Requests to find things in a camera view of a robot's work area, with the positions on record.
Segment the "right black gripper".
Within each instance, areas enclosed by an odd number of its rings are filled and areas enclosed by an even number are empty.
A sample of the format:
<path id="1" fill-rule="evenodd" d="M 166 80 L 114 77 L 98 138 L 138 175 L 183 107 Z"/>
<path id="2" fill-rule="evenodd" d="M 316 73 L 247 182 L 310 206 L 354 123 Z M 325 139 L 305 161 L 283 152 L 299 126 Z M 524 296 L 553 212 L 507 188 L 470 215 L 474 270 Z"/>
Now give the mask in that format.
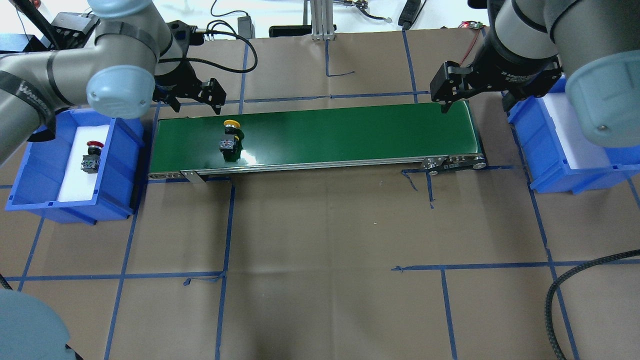
<path id="1" fill-rule="evenodd" d="M 489 30 L 470 64 L 447 60 L 430 81 L 430 100 L 439 103 L 441 113 L 448 114 L 455 101 L 468 100 L 483 92 L 505 92 L 504 111 L 531 96 L 541 98 L 562 77 L 557 55 L 530 59 L 517 55 Z"/>

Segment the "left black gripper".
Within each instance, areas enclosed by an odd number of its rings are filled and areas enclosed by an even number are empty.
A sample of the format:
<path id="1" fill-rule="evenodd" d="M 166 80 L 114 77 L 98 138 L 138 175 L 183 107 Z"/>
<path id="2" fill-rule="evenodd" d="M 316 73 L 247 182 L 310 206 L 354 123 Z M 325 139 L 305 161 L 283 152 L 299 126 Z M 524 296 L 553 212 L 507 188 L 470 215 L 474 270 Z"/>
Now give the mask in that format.
<path id="1" fill-rule="evenodd" d="M 151 100 L 164 103 L 179 113 L 179 99 L 195 100 L 209 105 L 219 116 L 226 105 L 227 93 L 215 78 L 200 80 L 191 62 L 186 60 L 191 47 L 202 46 L 205 35 L 198 32 L 198 27 L 188 25 L 180 20 L 167 23 L 172 39 L 170 44 L 160 53 L 160 59 L 178 59 L 176 62 L 158 64 L 154 75 L 155 88 Z"/>

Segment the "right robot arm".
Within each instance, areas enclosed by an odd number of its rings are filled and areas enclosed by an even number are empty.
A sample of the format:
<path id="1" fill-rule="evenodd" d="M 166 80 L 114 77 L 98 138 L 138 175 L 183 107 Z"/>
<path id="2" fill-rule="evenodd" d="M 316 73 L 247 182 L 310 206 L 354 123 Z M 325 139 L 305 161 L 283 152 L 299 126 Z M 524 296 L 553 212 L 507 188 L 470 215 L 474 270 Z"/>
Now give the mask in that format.
<path id="1" fill-rule="evenodd" d="M 466 66 L 442 63 L 430 98 L 455 101 L 505 92 L 503 109 L 543 97 L 565 76 L 580 129 L 606 148 L 639 145 L 640 40 L 637 0 L 469 0 L 490 28 Z"/>

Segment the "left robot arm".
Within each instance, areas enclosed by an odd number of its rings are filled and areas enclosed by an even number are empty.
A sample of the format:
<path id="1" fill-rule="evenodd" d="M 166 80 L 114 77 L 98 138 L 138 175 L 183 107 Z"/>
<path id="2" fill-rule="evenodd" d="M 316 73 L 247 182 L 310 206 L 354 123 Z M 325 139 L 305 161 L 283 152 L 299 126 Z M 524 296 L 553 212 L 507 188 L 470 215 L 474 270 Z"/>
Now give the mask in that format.
<path id="1" fill-rule="evenodd" d="M 151 0 L 91 0 L 93 45 L 1 57 L 1 162 L 25 142 L 57 136 L 62 109 L 89 106 L 106 117 L 135 119 L 153 102 L 180 110 L 180 99 L 226 104 L 216 79 L 200 80 Z"/>

